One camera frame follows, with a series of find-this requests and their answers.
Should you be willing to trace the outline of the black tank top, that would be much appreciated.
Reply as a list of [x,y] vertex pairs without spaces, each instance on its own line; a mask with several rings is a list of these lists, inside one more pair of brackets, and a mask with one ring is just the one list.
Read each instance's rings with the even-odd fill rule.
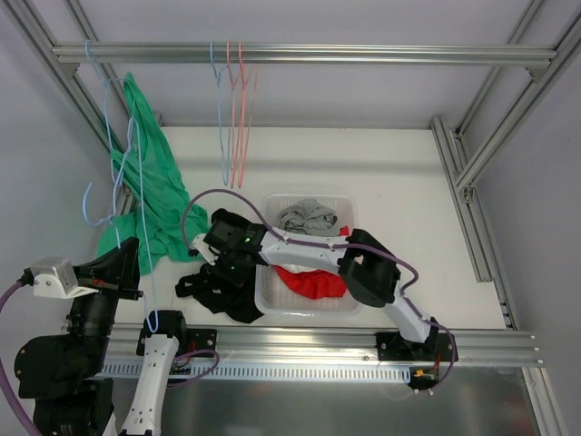
[[[212,214],[212,225],[217,221],[247,226],[248,219],[223,208]],[[224,312],[236,322],[251,324],[263,316],[254,301],[256,273],[245,284],[231,284],[213,273],[213,266],[205,263],[196,273],[183,276],[175,285],[179,298],[192,297],[212,313]]]

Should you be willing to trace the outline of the white tank top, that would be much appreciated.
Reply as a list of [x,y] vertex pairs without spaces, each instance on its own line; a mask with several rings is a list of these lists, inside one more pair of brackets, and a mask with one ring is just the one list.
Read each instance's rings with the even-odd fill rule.
[[315,268],[310,268],[306,266],[301,266],[297,264],[281,264],[280,268],[284,269],[289,273],[311,273],[315,271]]

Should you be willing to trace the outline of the grey tank top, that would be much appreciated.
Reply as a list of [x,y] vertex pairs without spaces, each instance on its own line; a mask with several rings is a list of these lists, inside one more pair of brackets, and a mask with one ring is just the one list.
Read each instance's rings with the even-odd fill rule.
[[324,237],[340,235],[336,211],[314,198],[299,200],[283,209],[277,215],[276,226],[288,233]]

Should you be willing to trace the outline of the pink hanger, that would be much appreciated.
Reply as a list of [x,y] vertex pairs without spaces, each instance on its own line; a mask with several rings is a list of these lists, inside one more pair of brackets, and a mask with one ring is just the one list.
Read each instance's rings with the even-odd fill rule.
[[229,80],[231,84],[231,176],[230,176],[230,187],[234,187],[234,180],[237,168],[237,153],[239,146],[239,127],[237,122],[239,121],[239,116],[237,115],[238,103],[240,98],[238,97],[238,91],[241,86],[243,72],[240,67],[240,63],[235,63],[232,54],[232,48],[234,45],[228,41],[226,44],[226,64],[229,75]]
[[240,66],[240,111],[238,123],[237,148],[234,154],[234,182],[241,189],[243,186],[247,155],[250,146],[251,126],[255,105],[255,94],[258,84],[258,70],[255,65],[247,66],[244,61],[243,43],[239,42],[238,56]]

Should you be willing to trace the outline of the red tank top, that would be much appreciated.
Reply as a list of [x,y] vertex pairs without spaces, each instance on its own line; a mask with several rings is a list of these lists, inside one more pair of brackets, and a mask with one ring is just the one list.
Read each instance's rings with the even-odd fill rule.
[[338,275],[321,270],[314,272],[290,273],[275,266],[281,281],[296,294],[310,300],[342,298],[347,287]]

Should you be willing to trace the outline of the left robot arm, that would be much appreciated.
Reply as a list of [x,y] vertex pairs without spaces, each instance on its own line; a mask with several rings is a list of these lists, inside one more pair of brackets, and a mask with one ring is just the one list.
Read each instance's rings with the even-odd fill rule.
[[120,300],[137,301],[139,241],[130,237],[74,266],[47,257],[24,270],[20,284],[37,297],[71,301],[67,329],[36,337],[15,357],[18,395],[34,400],[33,427],[43,435],[159,435],[162,405],[176,355],[189,343],[180,311],[148,315],[137,353],[143,364],[130,410],[116,429],[113,380],[100,379]]

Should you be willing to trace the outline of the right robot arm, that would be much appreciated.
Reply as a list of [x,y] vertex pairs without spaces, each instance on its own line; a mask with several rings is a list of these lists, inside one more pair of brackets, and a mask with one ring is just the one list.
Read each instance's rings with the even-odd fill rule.
[[285,232],[264,223],[236,225],[215,221],[197,236],[190,249],[217,270],[224,280],[237,283],[258,266],[297,265],[341,278],[357,302],[380,308],[398,333],[388,342],[401,360],[428,361],[437,355],[438,326],[405,294],[396,258],[368,232],[355,229],[348,236],[315,236]]

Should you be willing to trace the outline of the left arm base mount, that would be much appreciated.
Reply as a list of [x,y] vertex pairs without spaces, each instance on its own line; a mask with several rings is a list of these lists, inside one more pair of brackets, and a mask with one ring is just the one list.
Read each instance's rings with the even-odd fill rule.
[[188,328],[185,351],[199,352],[200,358],[211,358],[216,348],[218,332],[210,328]]

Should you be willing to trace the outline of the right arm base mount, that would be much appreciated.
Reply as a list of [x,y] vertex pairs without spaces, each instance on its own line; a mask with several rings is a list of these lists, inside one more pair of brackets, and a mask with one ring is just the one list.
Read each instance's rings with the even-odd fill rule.
[[457,353],[447,334],[430,334],[425,342],[404,340],[399,332],[377,332],[376,350],[380,362],[456,362]]

